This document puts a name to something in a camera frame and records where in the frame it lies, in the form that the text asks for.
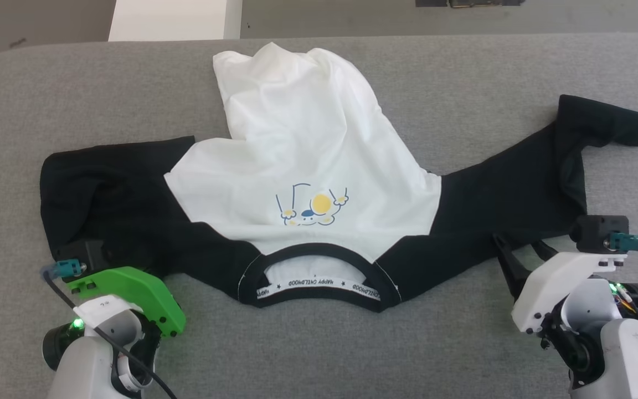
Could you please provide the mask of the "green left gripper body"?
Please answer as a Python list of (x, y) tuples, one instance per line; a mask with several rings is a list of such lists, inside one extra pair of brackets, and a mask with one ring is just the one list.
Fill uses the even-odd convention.
[(155, 323), (162, 338), (184, 332), (187, 318), (160, 278), (131, 266), (110, 268), (89, 275), (66, 278), (66, 285), (82, 299), (115, 295), (139, 306), (147, 320)]

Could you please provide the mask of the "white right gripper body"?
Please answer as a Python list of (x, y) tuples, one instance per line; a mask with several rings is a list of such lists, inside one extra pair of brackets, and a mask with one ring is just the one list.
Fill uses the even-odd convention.
[(588, 324), (621, 318), (609, 280), (598, 274), (617, 270), (626, 254), (561, 252), (527, 278), (512, 308), (512, 321), (522, 333), (539, 333), (549, 313), (556, 326), (580, 331)]

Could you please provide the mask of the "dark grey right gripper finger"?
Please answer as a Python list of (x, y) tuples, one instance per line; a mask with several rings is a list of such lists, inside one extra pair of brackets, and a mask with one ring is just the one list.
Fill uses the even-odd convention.
[(521, 243), (503, 233), (493, 234), (493, 246), (496, 257), (507, 283), (509, 293), (514, 301), (518, 300), (531, 271), (524, 267), (522, 262), (514, 255), (515, 249), (523, 248), (527, 244)]
[(543, 242), (542, 240), (533, 242), (531, 244), (531, 247), (542, 261), (550, 260), (559, 253), (556, 249), (550, 247), (550, 245), (548, 245), (546, 242)]

